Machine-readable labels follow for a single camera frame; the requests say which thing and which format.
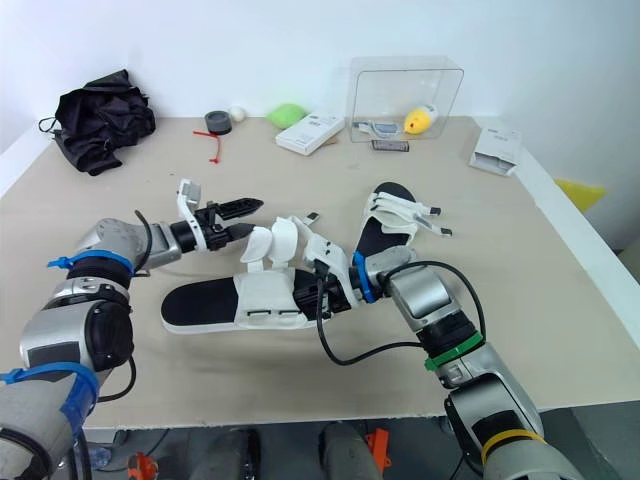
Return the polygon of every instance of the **yellow duck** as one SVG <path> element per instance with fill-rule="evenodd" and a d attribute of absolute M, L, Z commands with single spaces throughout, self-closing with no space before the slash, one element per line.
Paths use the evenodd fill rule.
<path fill-rule="evenodd" d="M 433 105 L 423 105 L 411 110 L 404 119 L 404 131 L 413 135 L 426 132 L 438 118 L 438 110 Z"/>

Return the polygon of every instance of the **black cloth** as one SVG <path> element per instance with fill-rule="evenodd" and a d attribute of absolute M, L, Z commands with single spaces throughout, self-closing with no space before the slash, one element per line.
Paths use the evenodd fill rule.
<path fill-rule="evenodd" d="M 64 156 L 81 172 L 98 175 L 122 165 L 113 151 L 135 145 L 156 128 L 153 111 L 126 70 L 107 75 L 62 95 L 54 139 Z"/>

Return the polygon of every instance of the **black cable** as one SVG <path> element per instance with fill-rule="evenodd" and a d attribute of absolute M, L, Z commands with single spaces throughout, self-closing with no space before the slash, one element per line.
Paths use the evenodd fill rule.
<path fill-rule="evenodd" d="M 78 465 L 76 465 L 76 452 L 71 447 L 65 457 L 67 461 L 67 471 L 69 472 L 69 480 L 78 480 Z"/>
<path fill-rule="evenodd" d="M 112 400 L 118 400 L 119 398 L 124 397 L 127 393 L 133 389 L 133 386 L 136 383 L 136 378 L 138 376 L 138 372 L 136 370 L 136 362 L 133 360 L 133 356 L 129 357 L 129 368 L 131 369 L 131 377 L 129 378 L 129 384 L 125 387 L 124 390 L 118 393 L 114 393 L 113 395 L 105 395 L 103 397 L 98 397 L 98 403 L 103 402 L 111 402 Z"/>
<path fill-rule="evenodd" d="M 48 128 L 42 128 L 42 123 L 46 122 L 47 120 L 53 120 L 53 121 L 49 124 Z M 55 126 L 56 122 L 57 122 L 56 117 L 43 118 L 38 122 L 38 130 L 40 130 L 42 133 L 51 133 L 51 130 L 53 130 L 53 127 Z"/>
<path fill-rule="evenodd" d="M 84 431 L 82 430 L 80 430 L 80 433 L 78 434 L 78 450 L 80 451 L 82 478 L 83 480 L 91 480 L 93 475 L 91 473 L 91 458 L 89 458 L 89 446 L 87 445 L 87 437 L 84 436 Z"/>
<path fill-rule="evenodd" d="M 136 268 L 133 271 L 135 276 L 135 274 L 138 273 L 138 271 L 142 267 L 144 267 L 144 264 L 147 263 L 147 260 L 149 260 L 149 255 L 151 255 L 151 245 L 153 243 L 153 236 L 151 235 L 151 227 L 149 226 L 149 222 L 147 222 L 147 219 L 144 218 L 144 215 L 142 215 L 139 210 L 135 210 L 133 213 L 135 213 L 136 217 L 138 217 L 138 220 L 142 222 L 142 225 L 144 226 L 144 231 L 147 235 L 147 246 L 144 249 L 144 254 L 142 255 L 142 258 L 140 259 L 140 261 L 136 265 Z"/>
<path fill-rule="evenodd" d="M 318 327 L 318 336 L 320 337 L 320 343 L 322 343 L 322 348 L 324 348 L 325 353 L 331 359 L 333 363 L 336 363 L 341 366 L 353 365 L 354 363 L 358 363 L 362 360 L 365 360 L 376 353 L 384 352 L 385 350 L 391 350 L 392 348 L 399 347 L 418 347 L 422 348 L 422 344 L 419 342 L 395 342 L 388 343 L 386 345 L 382 345 L 380 347 L 369 350 L 368 352 L 363 353 L 362 355 L 358 355 L 357 357 L 349 358 L 347 360 L 342 360 L 331 351 L 331 347 L 327 342 L 327 338 L 324 335 L 324 326 L 322 325 L 322 300 L 324 297 L 324 289 L 325 289 L 325 280 L 322 278 L 318 279 L 318 305 L 316 307 L 316 326 Z"/>
<path fill-rule="evenodd" d="M 162 443 L 162 441 L 165 439 L 165 437 L 169 434 L 169 432 L 171 431 L 171 429 L 167 428 L 165 429 L 164 433 L 160 436 L 160 438 L 158 439 L 158 441 L 153 445 L 153 447 L 151 447 L 149 449 L 149 451 L 147 453 L 145 453 L 145 457 L 149 457 L 151 454 L 153 454 L 153 452 L 156 451 L 156 448 L 158 448 L 160 446 L 160 444 Z M 105 473 L 112 473 L 112 472 L 124 472 L 125 470 L 127 470 L 128 467 L 124 467 L 124 468 L 115 468 L 113 470 L 105 470 L 104 468 L 98 468 L 99 472 L 105 472 Z"/>
<path fill-rule="evenodd" d="M 396 267 L 396 268 L 392 269 L 391 271 L 389 271 L 383 277 L 382 282 L 381 282 L 382 289 L 386 290 L 387 284 L 389 283 L 389 280 L 391 280 L 391 277 L 393 275 L 395 275 L 398 272 L 401 272 L 403 270 L 407 270 L 408 268 L 413 268 L 413 267 L 440 267 L 440 268 L 444 268 L 445 270 L 449 270 L 456 277 L 458 277 L 460 279 L 460 281 L 462 283 L 464 283 L 464 286 L 467 287 L 467 290 L 469 291 L 469 294 L 471 294 L 471 298 L 473 299 L 473 303 L 476 306 L 476 311 L 478 312 L 478 323 L 480 324 L 480 333 L 482 334 L 482 336 L 483 336 L 483 338 L 485 340 L 487 339 L 487 326 L 486 326 L 485 319 L 484 319 L 484 311 L 482 310 L 482 304 L 480 303 L 480 298 L 478 298 L 478 294 L 474 290 L 473 286 L 471 285 L 471 282 L 467 279 L 467 277 L 465 277 L 460 270 L 458 270 L 455 267 L 452 267 L 448 263 L 435 262 L 435 261 L 431 261 L 431 260 L 420 260 L 420 261 L 417 261 L 417 262 L 411 262 L 411 263 L 406 263 L 404 265 L 400 265 L 399 267 Z"/>
<path fill-rule="evenodd" d="M 454 480 L 454 478 L 458 476 L 458 472 L 460 471 L 460 467 L 462 466 L 462 460 L 464 460 L 464 457 L 464 452 L 462 452 L 462 455 L 460 455 L 460 460 L 458 460 L 458 463 L 456 464 L 456 468 L 454 468 L 453 472 L 451 472 L 451 475 L 449 475 L 449 480 Z"/>

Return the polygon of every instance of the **white cardboard box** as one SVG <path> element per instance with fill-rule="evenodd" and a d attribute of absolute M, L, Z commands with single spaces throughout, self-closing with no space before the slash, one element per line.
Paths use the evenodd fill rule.
<path fill-rule="evenodd" d="M 276 136 L 276 144 L 310 155 L 344 128 L 344 117 L 311 113 Z"/>
<path fill-rule="evenodd" d="M 498 175 L 511 175 L 520 156 L 522 135 L 515 130 L 483 128 L 469 165 Z"/>

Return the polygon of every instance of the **table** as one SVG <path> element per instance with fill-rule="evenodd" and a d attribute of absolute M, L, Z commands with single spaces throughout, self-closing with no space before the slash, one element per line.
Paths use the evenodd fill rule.
<path fill-rule="evenodd" d="M 452 118 L 435 141 L 412 142 L 410 153 L 373 152 L 339 142 L 311 157 L 274 143 L 274 127 L 249 119 L 222 142 L 191 134 L 201 119 L 159 119 L 134 148 L 118 151 L 125 165 L 90 177 L 49 146 L 0 201 L 0 369 L 21 364 L 24 324 L 64 278 L 45 269 L 73 253 L 97 220 L 131 223 L 134 209 L 150 221 L 177 220 L 180 178 L 203 187 L 203 200 L 250 196 L 264 207 L 253 222 L 276 215 L 321 214 L 313 228 L 349 254 L 367 195 L 397 181 L 424 203 L 440 206 L 454 237 L 421 231 L 421 258 L 461 269 L 482 299 L 488 337 L 541 409 L 640 398 L 640 350 L 598 288 L 517 178 L 469 168 L 479 128 Z M 124 399 L 100 405 L 89 427 L 151 428 L 342 418 L 437 415 L 446 392 L 423 367 L 418 349 L 387 352 L 352 367 L 332 364 L 314 330 L 179 336 L 162 327 L 160 305 L 173 288 L 241 272 L 244 242 L 216 253 L 189 254 L 135 279 L 134 356 L 138 382 Z M 470 318 L 470 299 L 452 281 Z M 390 300 L 345 312 L 326 328 L 342 355 L 392 340 L 412 340 Z M 103 393 L 126 384 L 116 370 Z"/>

